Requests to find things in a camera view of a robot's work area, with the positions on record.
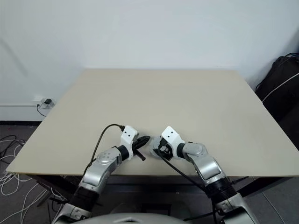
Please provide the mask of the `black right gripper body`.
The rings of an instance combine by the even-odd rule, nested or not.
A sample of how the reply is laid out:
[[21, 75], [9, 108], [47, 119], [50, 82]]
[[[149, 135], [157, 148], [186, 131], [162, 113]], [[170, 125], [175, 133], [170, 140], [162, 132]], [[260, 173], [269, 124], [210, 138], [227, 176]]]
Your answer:
[[173, 158], [172, 148], [165, 139], [160, 140], [158, 145], [158, 153], [167, 161], [170, 161]]

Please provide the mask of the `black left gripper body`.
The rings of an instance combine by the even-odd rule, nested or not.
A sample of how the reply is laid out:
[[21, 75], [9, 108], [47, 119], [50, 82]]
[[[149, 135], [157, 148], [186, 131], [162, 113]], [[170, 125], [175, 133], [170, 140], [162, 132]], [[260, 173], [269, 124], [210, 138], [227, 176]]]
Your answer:
[[133, 151], [134, 156], [136, 156], [136, 155], [140, 156], [140, 152], [138, 151], [139, 145], [140, 145], [139, 139], [136, 139], [132, 144], [132, 151]]

